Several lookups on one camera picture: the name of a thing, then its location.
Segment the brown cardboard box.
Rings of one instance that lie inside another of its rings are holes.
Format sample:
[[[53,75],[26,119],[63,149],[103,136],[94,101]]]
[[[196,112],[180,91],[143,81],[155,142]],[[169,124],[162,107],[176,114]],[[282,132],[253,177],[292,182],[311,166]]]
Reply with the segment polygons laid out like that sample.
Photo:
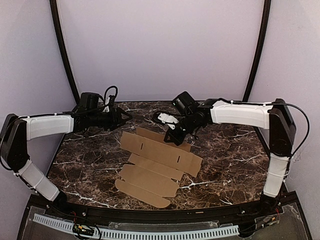
[[[163,139],[162,134],[145,128],[124,131],[120,148],[130,156],[115,180],[120,192],[160,209],[170,205],[184,173],[197,177],[203,160],[191,152],[190,144],[176,146]]]

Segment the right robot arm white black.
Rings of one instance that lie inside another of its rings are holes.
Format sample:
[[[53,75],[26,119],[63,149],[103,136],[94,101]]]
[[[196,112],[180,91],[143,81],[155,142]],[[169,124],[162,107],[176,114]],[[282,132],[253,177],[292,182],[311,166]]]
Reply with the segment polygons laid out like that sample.
[[[179,146],[187,135],[213,124],[235,124],[259,128],[269,133],[269,165],[260,195],[257,214],[271,213],[280,202],[280,192],[289,174],[296,125],[286,102],[250,103],[209,98],[202,103],[184,91],[172,100],[177,114],[160,112],[156,120],[168,125],[164,141]]]

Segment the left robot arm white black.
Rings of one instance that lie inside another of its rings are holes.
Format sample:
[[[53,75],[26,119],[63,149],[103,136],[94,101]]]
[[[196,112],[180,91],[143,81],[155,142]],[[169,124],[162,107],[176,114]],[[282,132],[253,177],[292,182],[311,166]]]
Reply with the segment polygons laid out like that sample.
[[[33,191],[62,208],[67,195],[33,163],[28,154],[28,142],[46,136],[78,133],[90,127],[105,131],[122,127],[132,115],[115,106],[116,97],[84,92],[71,111],[26,116],[8,114],[0,132],[0,163]]]

